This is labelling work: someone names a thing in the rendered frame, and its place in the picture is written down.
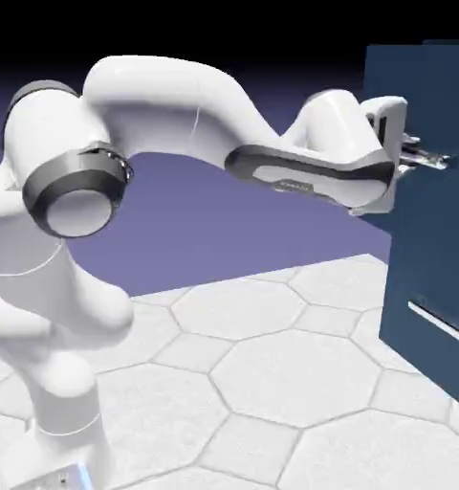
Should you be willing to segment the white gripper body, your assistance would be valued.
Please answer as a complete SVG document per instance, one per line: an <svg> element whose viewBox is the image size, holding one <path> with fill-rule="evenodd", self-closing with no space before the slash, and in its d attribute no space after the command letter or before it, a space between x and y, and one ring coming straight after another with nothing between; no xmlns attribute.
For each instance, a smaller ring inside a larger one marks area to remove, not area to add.
<svg viewBox="0 0 459 490"><path fill-rule="evenodd" d="M369 120L387 156L395 164L393 180L387 192L374 202L349 211L350 215L389 213L395 202L396 185L400 177L399 163L407 112L403 97L385 96L364 100L361 109Z"/></svg>

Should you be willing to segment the blue drawer front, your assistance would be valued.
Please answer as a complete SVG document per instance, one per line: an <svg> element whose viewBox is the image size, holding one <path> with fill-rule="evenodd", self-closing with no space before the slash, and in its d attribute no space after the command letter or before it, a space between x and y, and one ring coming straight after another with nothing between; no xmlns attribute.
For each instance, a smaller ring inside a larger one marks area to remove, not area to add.
<svg viewBox="0 0 459 490"><path fill-rule="evenodd" d="M422 147L453 157L444 170L418 166L400 178L394 210L368 222L431 249L459 249L459 44L376 45L367 49L363 94L406 98L406 131Z"/></svg>
<svg viewBox="0 0 459 490"><path fill-rule="evenodd" d="M446 241L429 249L393 240L380 338L459 403L459 341L412 312L414 301L459 327L459 256Z"/></svg>

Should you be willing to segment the dark blue cabinet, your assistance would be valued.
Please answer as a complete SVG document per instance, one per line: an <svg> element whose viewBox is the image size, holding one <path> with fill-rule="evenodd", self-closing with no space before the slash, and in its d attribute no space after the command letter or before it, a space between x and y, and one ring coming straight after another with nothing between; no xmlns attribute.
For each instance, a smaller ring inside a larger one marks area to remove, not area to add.
<svg viewBox="0 0 459 490"><path fill-rule="evenodd" d="M459 402L459 45L369 46L363 94L404 97L407 133L454 158L408 172L368 221L392 236L381 339Z"/></svg>

